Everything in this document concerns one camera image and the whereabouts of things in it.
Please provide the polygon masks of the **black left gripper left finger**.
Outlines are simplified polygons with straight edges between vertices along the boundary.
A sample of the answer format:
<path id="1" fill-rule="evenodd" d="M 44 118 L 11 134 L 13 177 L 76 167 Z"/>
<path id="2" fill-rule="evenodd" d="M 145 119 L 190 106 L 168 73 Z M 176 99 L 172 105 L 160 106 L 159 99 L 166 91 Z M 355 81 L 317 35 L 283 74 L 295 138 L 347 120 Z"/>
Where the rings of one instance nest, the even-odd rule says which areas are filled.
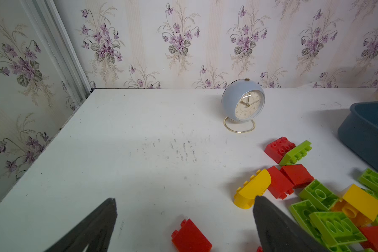
<path id="1" fill-rule="evenodd" d="M 116 219 L 116 201 L 108 198 L 47 251 L 106 252 Z"/>

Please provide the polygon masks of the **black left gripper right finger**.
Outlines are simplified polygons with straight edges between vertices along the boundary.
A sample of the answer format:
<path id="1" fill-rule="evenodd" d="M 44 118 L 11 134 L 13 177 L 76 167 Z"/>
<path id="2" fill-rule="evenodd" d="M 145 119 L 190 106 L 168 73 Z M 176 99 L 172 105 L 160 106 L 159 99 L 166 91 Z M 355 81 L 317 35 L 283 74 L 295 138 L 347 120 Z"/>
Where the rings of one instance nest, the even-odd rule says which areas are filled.
<path id="1" fill-rule="evenodd" d="M 328 251 L 264 196 L 255 197 L 253 216 L 265 252 Z"/>

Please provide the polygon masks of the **yellow curved lego brick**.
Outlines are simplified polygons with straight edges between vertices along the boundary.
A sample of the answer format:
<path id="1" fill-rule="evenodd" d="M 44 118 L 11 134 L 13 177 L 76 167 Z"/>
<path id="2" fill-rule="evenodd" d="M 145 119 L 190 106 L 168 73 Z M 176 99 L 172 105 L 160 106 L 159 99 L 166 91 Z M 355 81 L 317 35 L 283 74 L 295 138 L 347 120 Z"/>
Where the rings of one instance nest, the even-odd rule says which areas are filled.
<path id="1" fill-rule="evenodd" d="M 242 187 L 236 190 L 234 205 L 240 209 L 250 209 L 255 204 L 256 196 L 263 196 L 271 182 L 271 176 L 266 169 L 257 170 L 249 181 L 246 181 Z"/>

